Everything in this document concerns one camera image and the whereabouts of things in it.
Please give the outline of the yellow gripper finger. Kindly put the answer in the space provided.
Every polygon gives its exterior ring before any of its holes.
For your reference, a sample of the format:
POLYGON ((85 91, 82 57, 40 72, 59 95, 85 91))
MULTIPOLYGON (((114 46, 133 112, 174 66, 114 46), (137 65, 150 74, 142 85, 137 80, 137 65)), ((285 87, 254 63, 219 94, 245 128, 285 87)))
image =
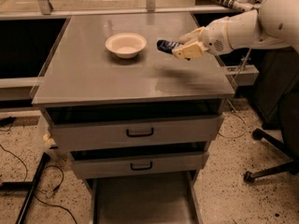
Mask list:
POLYGON ((201 41, 202 40, 202 33, 204 32, 205 28, 204 27, 199 27, 195 30, 192 30, 191 32, 182 35, 179 39, 178 42, 181 44, 187 44, 188 42, 191 42, 192 40, 195 41, 201 41))
POLYGON ((202 42, 194 41, 178 46, 172 50, 172 53, 178 59, 194 59, 201 58, 205 51, 207 51, 207 47, 202 42))

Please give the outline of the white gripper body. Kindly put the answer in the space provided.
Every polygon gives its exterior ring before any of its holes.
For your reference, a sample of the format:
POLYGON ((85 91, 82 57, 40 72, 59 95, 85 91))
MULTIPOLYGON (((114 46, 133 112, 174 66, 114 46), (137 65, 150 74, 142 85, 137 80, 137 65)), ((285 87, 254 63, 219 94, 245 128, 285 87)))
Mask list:
POLYGON ((228 17, 223 17, 212 21, 204 28, 202 42, 207 47, 209 53, 223 55, 233 51, 227 35, 228 20, 228 17))

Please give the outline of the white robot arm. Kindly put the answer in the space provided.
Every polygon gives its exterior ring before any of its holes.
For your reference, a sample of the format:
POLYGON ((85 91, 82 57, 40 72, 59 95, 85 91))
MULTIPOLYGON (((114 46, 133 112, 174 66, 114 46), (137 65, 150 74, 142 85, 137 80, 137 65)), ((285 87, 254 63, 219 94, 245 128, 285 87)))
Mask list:
POLYGON ((257 9, 223 17, 178 39, 171 53, 179 59, 205 52, 228 54, 236 49, 281 49, 299 52, 299 0, 263 0, 257 9))

